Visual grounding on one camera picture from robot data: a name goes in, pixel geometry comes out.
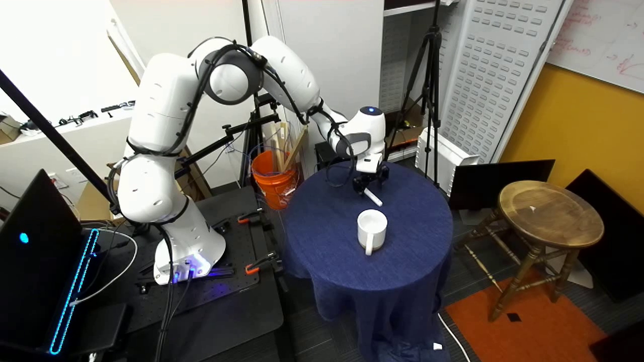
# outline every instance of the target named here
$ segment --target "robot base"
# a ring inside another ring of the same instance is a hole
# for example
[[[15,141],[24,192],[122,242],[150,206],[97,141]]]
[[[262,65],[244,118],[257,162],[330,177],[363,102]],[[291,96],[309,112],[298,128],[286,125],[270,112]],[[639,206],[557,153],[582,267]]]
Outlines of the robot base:
[[[185,213],[163,230],[173,245],[168,267],[167,239],[156,245],[153,277],[158,286],[205,277],[224,251],[224,237],[211,230],[188,199]]]
[[[187,280],[205,277],[211,267],[220,259],[224,251],[224,242],[211,242],[203,243],[195,251],[178,254],[176,248],[173,248],[173,277],[171,283],[180,283]],[[155,265],[153,275],[158,286],[168,283],[168,254],[167,254],[167,242],[158,242],[155,251]]]

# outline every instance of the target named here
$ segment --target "orange bucket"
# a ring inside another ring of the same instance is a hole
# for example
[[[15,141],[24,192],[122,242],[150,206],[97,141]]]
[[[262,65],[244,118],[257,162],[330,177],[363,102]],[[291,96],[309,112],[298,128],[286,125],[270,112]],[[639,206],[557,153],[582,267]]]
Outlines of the orange bucket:
[[[278,171],[278,158],[273,150],[260,153],[252,162],[254,179],[264,192],[264,201],[270,209],[284,209],[298,188],[299,164],[294,162],[286,171]]]

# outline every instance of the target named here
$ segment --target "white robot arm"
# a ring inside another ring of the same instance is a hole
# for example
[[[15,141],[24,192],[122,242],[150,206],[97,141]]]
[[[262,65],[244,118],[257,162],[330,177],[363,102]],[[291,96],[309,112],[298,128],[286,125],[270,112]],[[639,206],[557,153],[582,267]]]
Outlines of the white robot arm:
[[[384,157],[384,114],[363,107],[345,121],[319,98],[308,66],[281,40],[239,46],[224,38],[200,41],[188,57],[156,54],[141,78],[118,177],[118,209],[137,222],[163,224],[153,277],[158,286],[205,277],[224,251],[196,205],[174,183],[176,157],[190,130],[200,95],[238,105],[257,91],[314,118],[341,157],[355,157],[358,172],[377,172]]]

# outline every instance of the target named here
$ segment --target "yellow wall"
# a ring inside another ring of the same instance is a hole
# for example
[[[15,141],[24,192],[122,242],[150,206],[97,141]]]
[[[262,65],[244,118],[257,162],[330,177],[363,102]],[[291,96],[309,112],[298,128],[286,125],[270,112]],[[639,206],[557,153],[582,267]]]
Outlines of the yellow wall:
[[[592,168],[644,213],[644,95],[545,66],[500,161],[555,158],[548,183]]]

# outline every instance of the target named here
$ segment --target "light stand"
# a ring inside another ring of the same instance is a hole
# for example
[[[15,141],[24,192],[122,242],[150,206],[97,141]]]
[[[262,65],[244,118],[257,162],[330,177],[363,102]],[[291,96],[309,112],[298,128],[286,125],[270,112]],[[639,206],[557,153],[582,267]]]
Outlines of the light stand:
[[[433,14],[433,23],[428,25],[424,38],[422,38],[422,44],[417,53],[417,61],[415,61],[415,66],[412,66],[412,73],[410,73],[410,78],[409,78],[409,85],[407,85],[407,92],[405,92],[405,98],[403,98],[403,118],[407,118],[407,102],[409,102],[409,95],[410,95],[410,89],[417,80],[417,75],[419,75],[419,66],[422,62],[422,57],[427,53],[427,66],[424,66],[424,83],[422,83],[422,91],[420,91],[420,117],[424,114],[424,108],[427,108],[427,136],[424,136],[424,175],[427,175],[427,168],[428,168],[428,153],[430,153],[430,143],[428,143],[428,127],[433,127],[433,136],[435,136],[435,185],[438,185],[438,128],[440,128],[440,118],[438,118],[438,58],[440,58],[440,29],[438,29],[438,8],[440,8],[440,0],[435,0],[435,14]]]

